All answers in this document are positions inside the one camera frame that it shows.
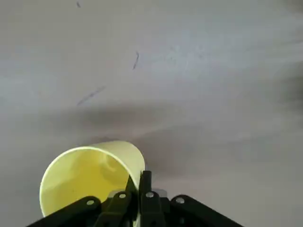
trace gray floor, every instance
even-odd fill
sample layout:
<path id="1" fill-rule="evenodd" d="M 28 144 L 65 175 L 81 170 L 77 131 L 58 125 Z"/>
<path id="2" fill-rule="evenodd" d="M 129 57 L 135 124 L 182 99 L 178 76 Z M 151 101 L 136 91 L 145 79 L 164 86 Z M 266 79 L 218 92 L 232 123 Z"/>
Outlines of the gray floor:
<path id="1" fill-rule="evenodd" d="M 170 196 L 302 226 L 302 60 L 299 0 L 3 0 L 1 225 L 41 217 L 58 154 L 121 139 Z"/>

